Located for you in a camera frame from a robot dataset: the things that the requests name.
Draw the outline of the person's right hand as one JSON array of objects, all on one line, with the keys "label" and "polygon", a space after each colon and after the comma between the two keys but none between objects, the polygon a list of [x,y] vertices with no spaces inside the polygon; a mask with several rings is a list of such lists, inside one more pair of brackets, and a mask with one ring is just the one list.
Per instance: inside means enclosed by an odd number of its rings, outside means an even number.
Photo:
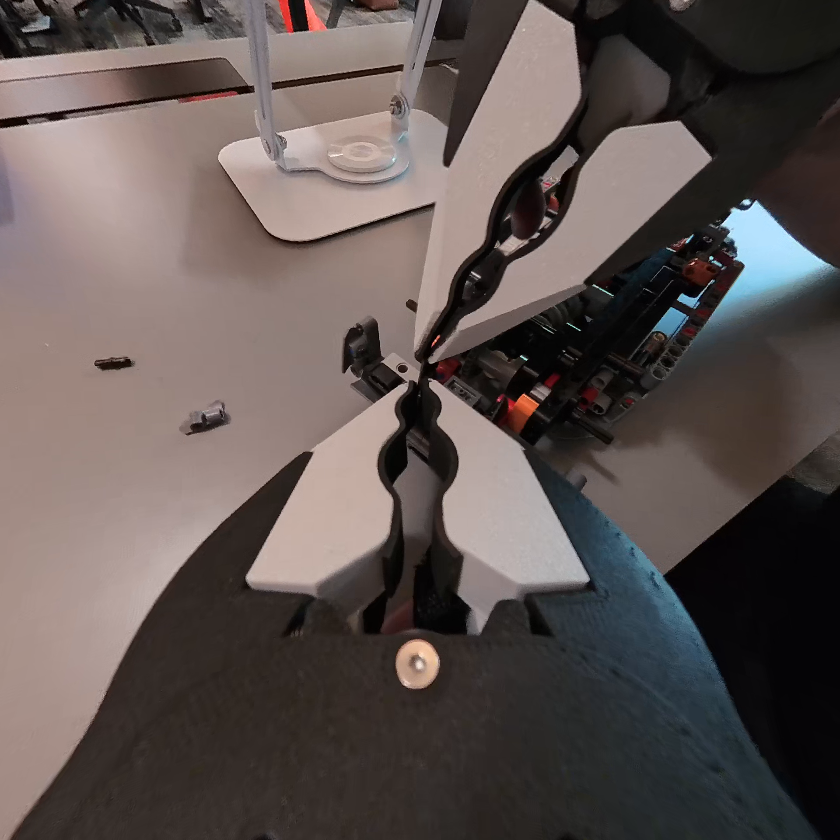
[{"label": "person's right hand", "polygon": [[510,224],[511,235],[521,240],[530,239],[540,229],[546,212],[542,182],[532,179],[518,191],[513,201]]}]

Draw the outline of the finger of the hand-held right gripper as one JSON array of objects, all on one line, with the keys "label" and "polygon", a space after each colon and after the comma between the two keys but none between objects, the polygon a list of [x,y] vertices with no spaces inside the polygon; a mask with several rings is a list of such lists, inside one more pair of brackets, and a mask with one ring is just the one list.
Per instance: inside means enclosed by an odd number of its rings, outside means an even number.
[{"label": "finger of the hand-held right gripper", "polygon": [[613,131],[583,163],[567,209],[535,247],[514,251],[496,291],[441,339],[436,358],[470,350],[579,292],[608,257],[709,162],[682,122]]},{"label": "finger of the hand-held right gripper", "polygon": [[581,109],[574,6],[472,4],[444,145],[444,186],[417,299],[419,361],[441,357],[459,322],[481,307],[463,304],[467,279],[497,246],[515,194],[559,150]]}]

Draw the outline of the orange traffic cone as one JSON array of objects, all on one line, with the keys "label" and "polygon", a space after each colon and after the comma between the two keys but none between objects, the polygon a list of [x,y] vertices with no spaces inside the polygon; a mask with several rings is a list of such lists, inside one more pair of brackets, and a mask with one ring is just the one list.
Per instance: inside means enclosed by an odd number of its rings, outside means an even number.
[{"label": "orange traffic cone", "polygon": [[283,24],[289,34],[327,30],[310,1],[279,0],[277,3]]}]

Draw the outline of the white book stand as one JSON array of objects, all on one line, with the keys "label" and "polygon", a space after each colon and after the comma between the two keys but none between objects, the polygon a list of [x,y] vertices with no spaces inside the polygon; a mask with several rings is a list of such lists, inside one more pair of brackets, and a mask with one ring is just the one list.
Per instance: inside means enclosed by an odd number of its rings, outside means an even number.
[{"label": "white book stand", "polygon": [[414,107],[442,3],[422,1],[384,112],[276,131],[266,12],[247,3],[246,32],[259,136],[218,155],[271,236],[309,243],[435,203],[444,180],[445,126]]}]

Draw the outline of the lego car model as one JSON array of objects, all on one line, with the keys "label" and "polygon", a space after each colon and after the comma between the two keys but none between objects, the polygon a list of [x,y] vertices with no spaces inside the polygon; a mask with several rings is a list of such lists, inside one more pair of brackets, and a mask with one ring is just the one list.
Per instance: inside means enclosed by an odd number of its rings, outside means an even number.
[{"label": "lego car model", "polygon": [[598,280],[429,377],[525,444],[556,428],[609,445],[666,382],[739,278],[728,215]]}]

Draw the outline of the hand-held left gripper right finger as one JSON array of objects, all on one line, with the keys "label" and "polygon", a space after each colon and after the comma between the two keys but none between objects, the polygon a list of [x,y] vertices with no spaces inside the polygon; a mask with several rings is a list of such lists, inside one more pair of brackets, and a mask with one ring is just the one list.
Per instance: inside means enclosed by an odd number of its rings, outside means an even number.
[{"label": "hand-held left gripper right finger", "polygon": [[428,386],[439,407],[432,429],[457,457],[441,506],[468,633],[479,634],[499,602],[585,590],[590,576],[525,449],[441,384]]}]

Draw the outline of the person's right forearm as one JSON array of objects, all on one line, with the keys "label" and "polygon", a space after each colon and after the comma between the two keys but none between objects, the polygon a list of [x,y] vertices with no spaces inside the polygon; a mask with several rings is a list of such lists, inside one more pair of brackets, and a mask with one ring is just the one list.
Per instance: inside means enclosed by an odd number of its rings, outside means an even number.
[{"label": "person's right forearm", "polygon": [[839,113],[762,178],[754,198],[797,242],[839,267]]}]

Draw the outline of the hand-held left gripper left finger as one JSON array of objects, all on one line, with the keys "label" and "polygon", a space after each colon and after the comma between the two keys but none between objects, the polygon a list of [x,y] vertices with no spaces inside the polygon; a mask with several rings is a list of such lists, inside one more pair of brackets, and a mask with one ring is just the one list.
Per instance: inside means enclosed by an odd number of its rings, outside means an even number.
[{"label": "hand-held left gripper left finger", "polygon": [[387,603],[403,574],[402,505],[416,384],[402,384],[318,444],[246,575],[256,591],[310,595],[351,616]]}]

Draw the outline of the grey curved lego piece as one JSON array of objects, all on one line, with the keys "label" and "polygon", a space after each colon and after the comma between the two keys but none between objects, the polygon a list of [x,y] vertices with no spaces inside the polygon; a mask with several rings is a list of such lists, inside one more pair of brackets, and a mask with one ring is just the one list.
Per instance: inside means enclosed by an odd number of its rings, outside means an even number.
[{"label": "grey curved lego piece", "polygon": [[221,400],[215,400],[203,409],[191,411],[181,422],[179,431],[185,436],[204,433],[230,423],[230,414]]}]

